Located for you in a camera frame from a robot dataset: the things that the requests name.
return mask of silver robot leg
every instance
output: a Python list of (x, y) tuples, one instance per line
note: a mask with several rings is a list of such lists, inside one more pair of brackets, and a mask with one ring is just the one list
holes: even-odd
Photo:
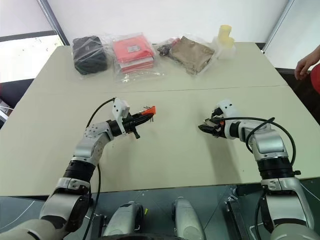
[(311, 228), (294, 223), (284, 223), (277, 226), (271, 233), (271, 240), (320, 240)]
[(175, 235), (186, 240), (206, 240), (204, 228), (190, 202), (183, 197), (172, 205)]
[(130, 201), (120, 206), (113, 214), (103, 236), (132, 234), (138, 232), (144, 218), (142, 205)]

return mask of beige fabric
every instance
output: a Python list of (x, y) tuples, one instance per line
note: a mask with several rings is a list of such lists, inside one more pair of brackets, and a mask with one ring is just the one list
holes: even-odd
[(209, 63), (214, 50), (185, 36), (171, 49), (171, 56), (181, 62), (190, 74), (197, 74)]

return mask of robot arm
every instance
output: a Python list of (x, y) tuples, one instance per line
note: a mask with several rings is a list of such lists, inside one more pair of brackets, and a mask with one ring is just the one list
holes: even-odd
[(112, 113), (115, 120), (92, 124), (85, 129), (63, 177), (42, 207), (40, 219), (26, 221), (2, 233), (2, 240), (61, 240), (82, 225), (89, 208), (90, 179), (105, 145), (126, 133), (134, 133), (138, 139), (136, 126), (156, 114), (154, 106), (134, 115), (129, 109), (125, 101), (114, 99)]
[(261, 218), (264, 227), (270, 233), (283, 224), (313, 229), (314, 218), (311, 209), (300, 181), (295, 177), (301, 173), (293, 171), (286, 147), (278, 132), (271, 128), (270, 123), (262, 126), (261, 124), (261, 121), (241, 117), (229, 100), (223, 100), (218, 103), (211, 118), (198, 127), (217, 138), (238, 138), (248, 143), (262, 178), (261, 185), (265, 195), (259, 202)]

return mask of white label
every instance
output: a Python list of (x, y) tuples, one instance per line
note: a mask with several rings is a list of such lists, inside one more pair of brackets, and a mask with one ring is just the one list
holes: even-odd
[(128, 46), (127, 50), (128, 50), (128, 53), (137, 52), (140, 50), (140, 47), (138, 45)]

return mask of clear plastic packaging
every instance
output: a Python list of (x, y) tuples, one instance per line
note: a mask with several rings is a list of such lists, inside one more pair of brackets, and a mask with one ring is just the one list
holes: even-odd
[(218, 36), (212, 40), (211, 47), (216, 51), (219, 60), (233, 59), (236, 56), (235, 40), (229, 37), (232, 27), (221, 25)]
[(185, 34), (183, 37), (172, 37), (156, 48), (161, 56), (167, 56), (180, 63), (191, 75), (197, 75), (208, 69), (215, 51), (202, 39)]
[(141, 32), (115, 36), (111, 47), (116, 81), (127, 83), (164, 75), (159, 56)]
[(108, 58), (101, 39), (96, 36), (75, 38), (72, 41), (72, 59), (82, 75), (94, 74), (108, 68)]

